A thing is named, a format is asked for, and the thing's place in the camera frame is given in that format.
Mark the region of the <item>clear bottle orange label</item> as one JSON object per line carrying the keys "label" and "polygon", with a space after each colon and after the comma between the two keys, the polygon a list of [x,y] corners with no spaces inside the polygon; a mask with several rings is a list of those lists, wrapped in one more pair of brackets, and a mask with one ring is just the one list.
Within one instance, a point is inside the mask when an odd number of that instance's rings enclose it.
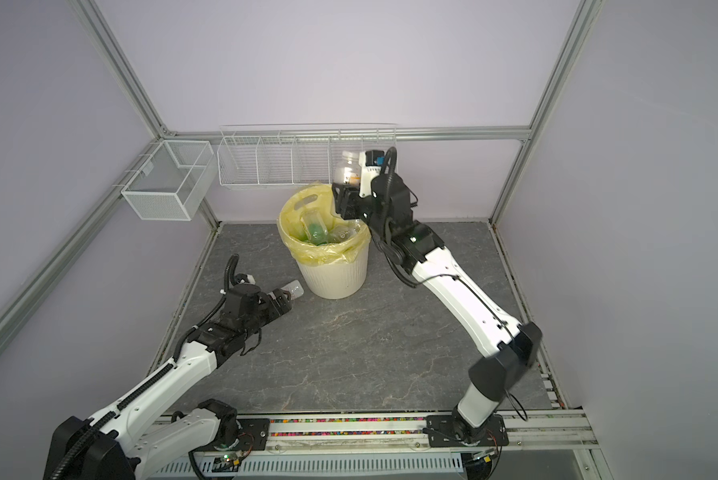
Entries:
{"label": "clear bottle orange label", "polygon": [[332,172],[332,182],[338,185],[359,187],[362,161],[359,152],[343,151]]}

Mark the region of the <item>small bottle blue label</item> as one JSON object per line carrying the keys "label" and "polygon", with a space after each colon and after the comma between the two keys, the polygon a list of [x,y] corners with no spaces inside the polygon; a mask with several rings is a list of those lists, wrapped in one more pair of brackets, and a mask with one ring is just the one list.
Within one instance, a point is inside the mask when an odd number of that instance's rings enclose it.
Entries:
{"label": "small bottle blue label", "polygon": [[337,225],[331,232],[330,238],[334,243],[342,243],[356,236],[361,230],[361,226],[353,224]]}

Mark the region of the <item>clear bottle green cap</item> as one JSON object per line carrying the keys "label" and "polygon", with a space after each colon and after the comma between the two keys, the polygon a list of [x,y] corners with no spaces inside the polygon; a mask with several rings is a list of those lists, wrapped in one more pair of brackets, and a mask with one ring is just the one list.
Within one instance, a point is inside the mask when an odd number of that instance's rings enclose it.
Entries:
{"label": "clear bottle green cap", "polygon": [[305,210],[301,216],[308,241],[313,245],[324,245],[330,242],[330,231],[322,213],[316,208]]}

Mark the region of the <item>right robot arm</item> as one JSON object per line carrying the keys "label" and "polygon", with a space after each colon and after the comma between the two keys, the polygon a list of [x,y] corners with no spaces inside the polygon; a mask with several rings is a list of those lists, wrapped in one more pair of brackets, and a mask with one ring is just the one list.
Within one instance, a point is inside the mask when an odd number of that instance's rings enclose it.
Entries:
{"label": "right robot arm", "polygon": [[336,213],[368,226],[397,278],[425,287],[455,317],[480,357],[468,370],[470,384],[454,407],[449,438],[474,445],[514,385],[536,363],[540,328],[523,323],[493,301],[460,267],[442,238],[413,217],[413,194],[396,173],[369,181],[370,192],[338,175],[332,184]]}

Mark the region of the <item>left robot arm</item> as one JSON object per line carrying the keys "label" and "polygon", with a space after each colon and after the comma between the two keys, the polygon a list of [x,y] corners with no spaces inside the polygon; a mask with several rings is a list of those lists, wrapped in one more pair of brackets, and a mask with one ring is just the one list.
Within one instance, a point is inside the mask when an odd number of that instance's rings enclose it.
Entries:
{"label": "left robot arm", "polygon": [[88,418],[71,416],[57,427],[44,478],[146,479],[197,449],[234,449],[248,434],[236,409],[219,400],[205,400],[168,425],[151,427],[230,357],[250,353],[248,338],[260,337],[303,293],[297,280],[269,293],[252,283],[224,286],[218,303],[182,335],[161,367]]}

